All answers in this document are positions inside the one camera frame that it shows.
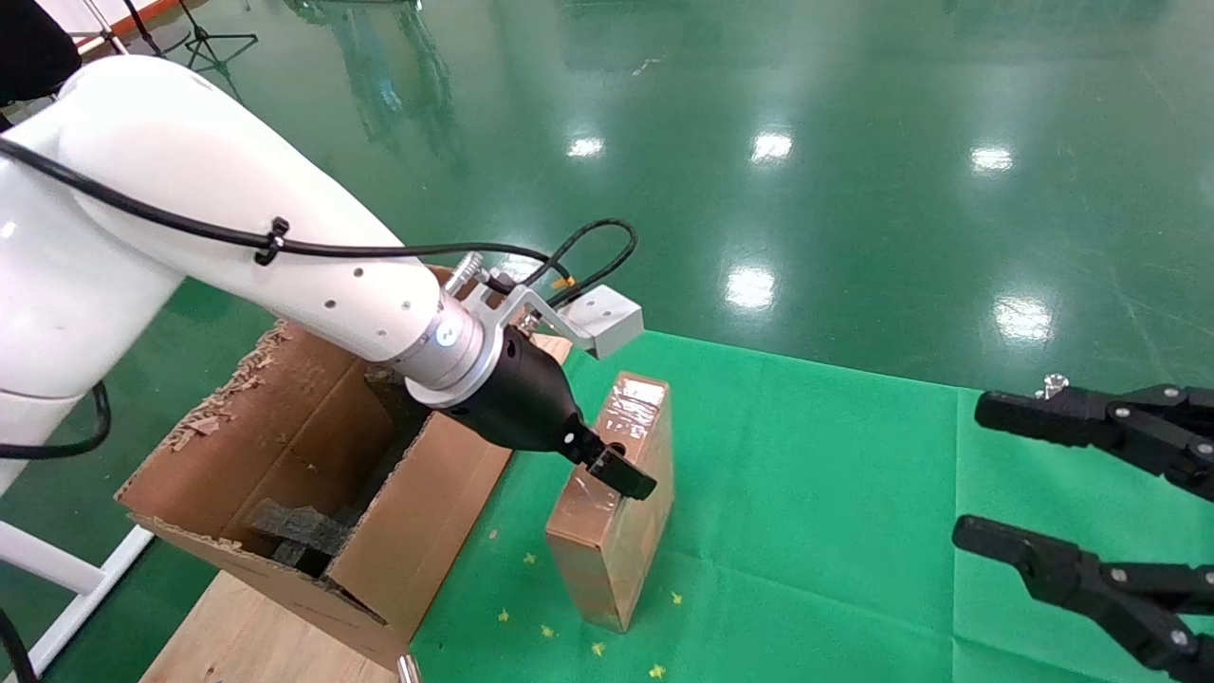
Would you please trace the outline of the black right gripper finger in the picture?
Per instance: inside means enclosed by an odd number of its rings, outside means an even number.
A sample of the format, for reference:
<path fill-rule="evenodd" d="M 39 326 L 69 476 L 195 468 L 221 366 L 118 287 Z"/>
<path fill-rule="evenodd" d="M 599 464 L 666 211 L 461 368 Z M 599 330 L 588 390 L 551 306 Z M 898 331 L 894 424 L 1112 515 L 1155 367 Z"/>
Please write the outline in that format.
<path fill-rule="evenodd" d="M 953 543 L 1014 567 L 1032 601 L 1079 614 L 1148 670 L 1175 682 L 1213 679 L 1213 639 L 1182 617 L 1213 614 L 1213 567 L 1106 563 L 1074 542 L 983 516 L 959 516 Z"/>
<path fill-rule="evenodd" d="M 1049 375 L 1033 395 L 985 392 L 975 420 L 989 431 L 1059 446 L 1095 446 L 1213 500 L 1213 389 L 1206 386 L 1165 383 L 1111 394 Z"/>

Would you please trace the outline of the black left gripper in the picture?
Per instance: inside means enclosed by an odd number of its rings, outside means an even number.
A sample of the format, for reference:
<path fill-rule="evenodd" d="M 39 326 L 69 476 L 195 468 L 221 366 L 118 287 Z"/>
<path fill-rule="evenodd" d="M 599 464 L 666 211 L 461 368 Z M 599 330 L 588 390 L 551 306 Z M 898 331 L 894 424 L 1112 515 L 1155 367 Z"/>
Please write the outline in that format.
<path fill-rule="evenodd" d="M 654 477 L 629 462 L 625 446 L 590 431 L 558 362 L 517 328 L 504 329 L 486 383 L 446 415 L 497 446 L 562 454 L 622 497 L 643 501 L 656 490 Z"/>

